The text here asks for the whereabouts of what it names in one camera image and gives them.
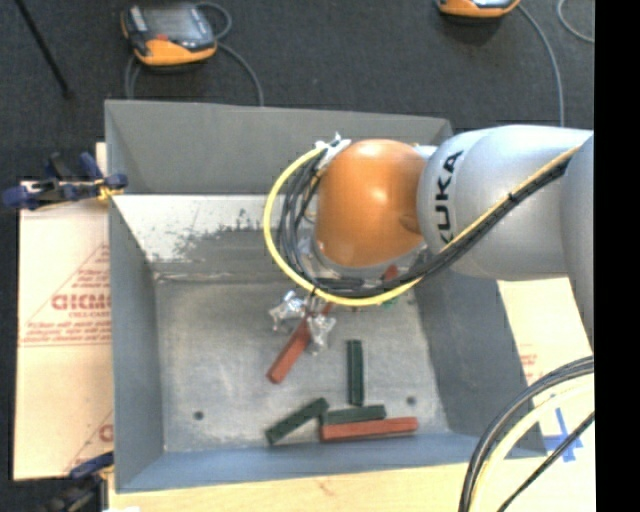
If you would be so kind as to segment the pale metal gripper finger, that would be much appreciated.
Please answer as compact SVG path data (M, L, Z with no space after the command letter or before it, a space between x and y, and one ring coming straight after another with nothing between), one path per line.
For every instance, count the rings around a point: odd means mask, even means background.
M329 347L329 335L335 327L336 319L326 315L316 315L306 320L309 331L309 353L321 353Z
M287 321L300 319L306 311L306 300L295 291L287 291L277 306L268 311L272 320L272 330L278 332Z

